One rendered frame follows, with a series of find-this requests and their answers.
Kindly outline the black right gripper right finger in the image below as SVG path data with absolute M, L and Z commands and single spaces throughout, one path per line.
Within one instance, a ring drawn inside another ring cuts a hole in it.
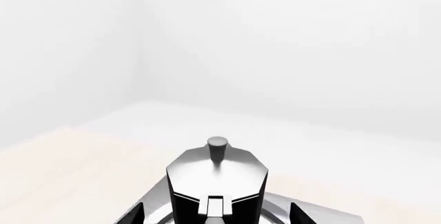
M 307 213 L 305 213 L 297 204 L 290 204 L 290 223 L 291 224 L 317 224 Z

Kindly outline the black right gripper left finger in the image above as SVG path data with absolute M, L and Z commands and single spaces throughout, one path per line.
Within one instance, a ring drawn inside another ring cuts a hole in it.
M 144 224 L 145 213 L 143 203 L 135 205 L 118 221 L 118 224 Z

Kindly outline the silver and black moka pot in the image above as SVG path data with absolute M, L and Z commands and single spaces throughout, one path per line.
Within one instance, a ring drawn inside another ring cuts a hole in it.
M 166 167 L 175 224 L 259 224 L 268 169 L 222 136 Z

